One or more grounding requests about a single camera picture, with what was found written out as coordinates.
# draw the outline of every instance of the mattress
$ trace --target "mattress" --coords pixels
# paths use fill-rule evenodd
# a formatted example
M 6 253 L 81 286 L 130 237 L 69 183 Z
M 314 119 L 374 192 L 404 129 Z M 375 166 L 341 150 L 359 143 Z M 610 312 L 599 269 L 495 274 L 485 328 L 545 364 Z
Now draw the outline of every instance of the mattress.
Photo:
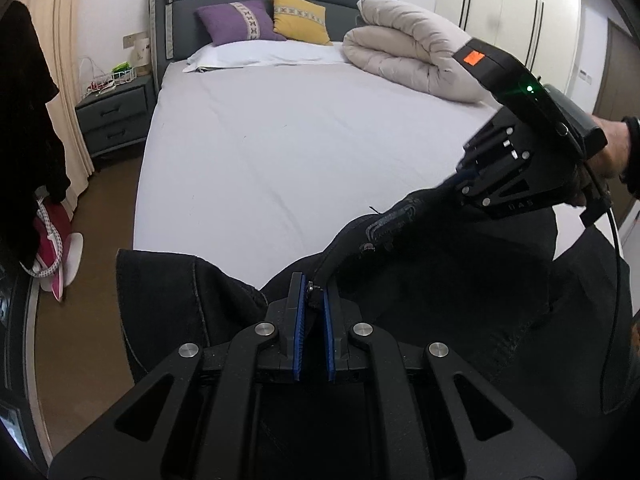
M 494 113 L 347 64 L 183 73 L 162 82 L 133 247 L 195 254 L 261 288 L 358 216 L 453 173 Z M 583 231 L 556 206 L 556 256 Z M 612 241 L 606 218 L 598 227 Z

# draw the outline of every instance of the throw pillow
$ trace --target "throw pillow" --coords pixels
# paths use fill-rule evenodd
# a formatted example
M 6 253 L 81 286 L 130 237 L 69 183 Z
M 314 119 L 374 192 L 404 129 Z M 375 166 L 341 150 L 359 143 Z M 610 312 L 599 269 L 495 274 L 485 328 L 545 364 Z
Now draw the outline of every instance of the throw pillow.
M 324 24 L 325 11 L 306 0 L 273 0 L 273 30 L 290 40 L 331 44 Z
M 196 12 L 215 46 L 235 41 L 286 40 L 273 31 L 273 20 L 261 0 L 200 7 Z

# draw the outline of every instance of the pillow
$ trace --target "pillow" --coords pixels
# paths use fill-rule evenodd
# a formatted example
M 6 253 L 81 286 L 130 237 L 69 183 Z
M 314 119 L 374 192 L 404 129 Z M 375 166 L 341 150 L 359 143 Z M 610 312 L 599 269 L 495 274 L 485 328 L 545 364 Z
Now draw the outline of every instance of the pillow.
M 273 31 L 273 20 L 261 0 L 200 7 L 196 12 L 214 45 L 235 41 L 286 39 Z
M 276 65 L 350 64 L 342 44 L 316 45 L 302 41 L 241 41 L 203 46 L 187 60 L 183 72 L 208 72 L 218 68 Z
M 306 0 L 273 0 L 273 30 L 290 40 L 330 44 L 324 24 L 326 9 Z

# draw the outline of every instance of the folded comforter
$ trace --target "folded comforter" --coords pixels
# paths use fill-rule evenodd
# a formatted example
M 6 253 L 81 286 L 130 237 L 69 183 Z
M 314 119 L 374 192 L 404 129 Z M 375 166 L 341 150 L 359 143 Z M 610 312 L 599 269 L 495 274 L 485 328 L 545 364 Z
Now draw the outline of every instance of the folded comforter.
M 446 18 L 399 0 L 360 0 L 365 27 L 347 32 L 346 57 L 418 92 L 475 103 L 490 97 L 452 55 L 471 39 Z

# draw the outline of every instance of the human hand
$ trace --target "human hand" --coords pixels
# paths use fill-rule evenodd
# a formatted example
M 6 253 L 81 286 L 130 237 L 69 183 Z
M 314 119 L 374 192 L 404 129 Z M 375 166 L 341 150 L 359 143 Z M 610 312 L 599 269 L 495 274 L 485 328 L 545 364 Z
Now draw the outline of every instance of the human hand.
M 607 121 L 596 116 L 591 116 L 593 121 L 602 128 L 607 137 L 607 145 L 596 155 L 591 157 L 587 164 L 596 176 L 601 178 L 615 178 L 620 176 L 629 162 L 631 153 L 631 136 L 628 126 L 625 123 L 617 121 Z M 589 174 L 584 168 L 580 168 L 578 176 L 578 191 L 576 195 L 569 200 L 570 205 L 585 206 L 587 201 L 582 193 L 582 189 L 590 183 Z

